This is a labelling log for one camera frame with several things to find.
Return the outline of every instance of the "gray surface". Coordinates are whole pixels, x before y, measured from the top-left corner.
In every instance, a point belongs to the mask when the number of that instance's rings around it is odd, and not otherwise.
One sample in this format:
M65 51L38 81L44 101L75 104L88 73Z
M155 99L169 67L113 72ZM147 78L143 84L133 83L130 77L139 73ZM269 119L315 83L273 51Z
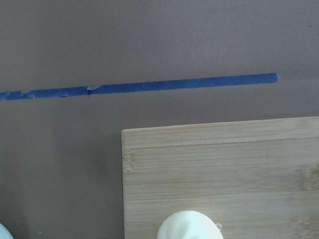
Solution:
M319 116L319 1L2 1L0 92L278 72L275 84L0 102L0 223L122 239L121 130Z

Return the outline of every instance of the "white object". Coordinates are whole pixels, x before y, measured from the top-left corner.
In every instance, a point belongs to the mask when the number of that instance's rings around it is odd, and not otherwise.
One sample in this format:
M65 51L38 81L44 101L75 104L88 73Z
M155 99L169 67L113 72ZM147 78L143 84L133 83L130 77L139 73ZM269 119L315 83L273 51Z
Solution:
M13 239L10 232L0 223L0 239Z
M181 211L163 222L157 239L223 239L223 236L208 216L196 211Z

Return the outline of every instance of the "blue tape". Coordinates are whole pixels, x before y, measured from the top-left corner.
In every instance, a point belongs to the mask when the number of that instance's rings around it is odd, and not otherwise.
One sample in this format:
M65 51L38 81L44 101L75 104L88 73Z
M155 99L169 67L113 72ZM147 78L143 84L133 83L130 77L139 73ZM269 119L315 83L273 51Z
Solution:
M205 88L217 86L235 86L235 85L250 85L250 84L265 84L278 81L277 73L245 75L245 76L225 76L198 78L188 80L172 80L172 81L154 81L129 84L102 85L95 89L90 86L32 90L26 93L21 91L1 92L0 99L5 101L11 100L26 100L40 99L53 97L70 97L83 95L98 95L98 94L115 94L115 93L130 93L142 91L162 91L162 90L177 90L191 88Z

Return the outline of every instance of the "bamboo cutting board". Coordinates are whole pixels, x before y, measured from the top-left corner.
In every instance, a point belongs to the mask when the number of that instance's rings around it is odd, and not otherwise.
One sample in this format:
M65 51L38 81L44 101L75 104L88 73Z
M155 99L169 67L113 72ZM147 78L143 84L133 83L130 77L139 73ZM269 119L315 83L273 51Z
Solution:
M319 117L122 132L126 239L195 210L225 239L319 238Z

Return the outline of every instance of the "white cap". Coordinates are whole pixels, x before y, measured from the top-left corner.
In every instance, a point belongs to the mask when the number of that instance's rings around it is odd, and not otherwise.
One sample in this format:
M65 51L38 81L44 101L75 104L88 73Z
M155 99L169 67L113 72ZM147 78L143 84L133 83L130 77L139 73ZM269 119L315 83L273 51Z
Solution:
M181 211L163 222L157 239L223 239L223 235L206 215L196 211Z
M0 239L13 239L10 232L0 223Z

